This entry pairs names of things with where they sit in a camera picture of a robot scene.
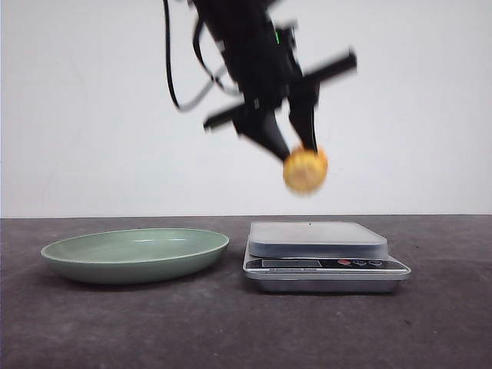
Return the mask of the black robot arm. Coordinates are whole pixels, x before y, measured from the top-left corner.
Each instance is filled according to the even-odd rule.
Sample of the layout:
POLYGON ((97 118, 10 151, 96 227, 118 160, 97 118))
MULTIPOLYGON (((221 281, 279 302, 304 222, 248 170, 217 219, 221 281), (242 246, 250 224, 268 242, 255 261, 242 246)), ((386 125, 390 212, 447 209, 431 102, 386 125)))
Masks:
POLYGON ((290 155, 275 118, 283 100, 303 148, 317 152, 314 109, 323 81, 356 68, 357 56, 345 56, 303 73, 294 57, 294 30, 274 26, 270 1, 196 1, 198 20, 221 45, 221 55, 243 103, 209 116, 204 127, 232 122, 238 134, 256 142, 281 161, 290 155))

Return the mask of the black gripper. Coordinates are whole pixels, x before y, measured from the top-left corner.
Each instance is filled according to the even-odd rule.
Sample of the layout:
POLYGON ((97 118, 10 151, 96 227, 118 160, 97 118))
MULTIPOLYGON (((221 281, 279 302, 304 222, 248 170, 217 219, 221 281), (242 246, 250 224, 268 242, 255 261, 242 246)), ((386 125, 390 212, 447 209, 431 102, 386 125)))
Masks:
POLYGON ((346 51, 307 72, 295 58, 297 24, 272 25, 249 42, 224 47, 222 56, 229 75, 244 101, 215 113, 204 122, 214 129, 233 122, 236 132, 268 150, 280 161, 290 151, 278 127, 274 110, 288 99, 289 120, 304 149, 317 152, 314 109, 320 84, 357 68, 357 55, 346 51))

